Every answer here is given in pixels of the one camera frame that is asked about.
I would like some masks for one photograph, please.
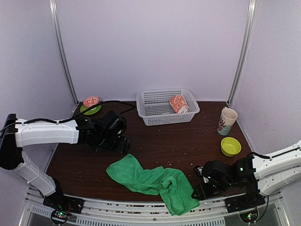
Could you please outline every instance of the basket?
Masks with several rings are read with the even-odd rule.
[[[175,113],[170,99],[175,95],[182,95],[187,102],[187,113]],[[145,125],[154,126],[180,122],[190,122],[199,107],[192,93],[188,89],[159,89],[141,91],[137,93],[137,111]]]

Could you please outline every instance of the white wall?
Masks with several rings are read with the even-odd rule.
[[[141,90],[188,88],[228,100],[248,0],[60,0],[63,43],[79,100],[135,100]]]
[[[0,127],[9,113],[32,119],[70,116],[71,95],[63,75],[48,0],[0,0]],[[45,168],[51,145],[26,148]],[[28,186],[0,169],[0,224],[14,226]]]
[[[235,110],[256,152],[301,139],[301,2],[260,0]],[[300,225],[301,181],[282,190],[293,225]]]

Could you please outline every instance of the yellow bowl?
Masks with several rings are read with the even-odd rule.
[[[241,150],[241,145],[238,140],[232,137],[226,137],[221,141],[221,151],[228,157],[233,157]]]

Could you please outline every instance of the robotic arm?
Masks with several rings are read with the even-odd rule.
[[[228,212],[241,211],[265,203],[264,197],[301,177],[301,141],[282,150],[260,155],[251,153],[233,165],[209,161],[194,171],[204,182],[193,198],[204,200],[230,187],[246,187],[246,194],[226,199]]]
[[[71,208],[72,212],[80,213],[83,200],[75,201],[64,196],[59,182],[31,161],[22,149],[24,146],[48,143],[88,144],[94,154],[98,149],[127,153],[130,148],[130,140],[122,136],[127,122],[113,111],[98,120],[79,117],[64,123],[45,122],[43,119],[26,121],[10,114],[4,127],[7,128],[0,136],[0,167],[14,171],[28,184],[35,186],[46,204],[56,210]]]

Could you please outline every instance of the wooden tabletop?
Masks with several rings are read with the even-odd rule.
[[[127,130],[124,136],[131,139],[128,153],[134,155],[144,169],[163,166],[183,171],[193,188],[201,181],[193,172],[194,166],[202,166],[210,160],[233,164],[246,157],[251,150],[237,123],[229,137],[240,141],[240,154],[226,157],[221,153],[220,142],[224,137],[217,133],[216,128],[226,104],[198,102],[198,105],[200,112],[189,123],[148,127],[136,110],[125,113]],[[100,118],[109,110],[119,113],[127,108],[109,103],[91,118]],[[107,175],[107,167],[123,157],[123,154],[113,152],[91,155],[87,145],[59,144],[47,174],[59,180],[65,194],[116,201],[161,202],[160,196],[133,193]]]

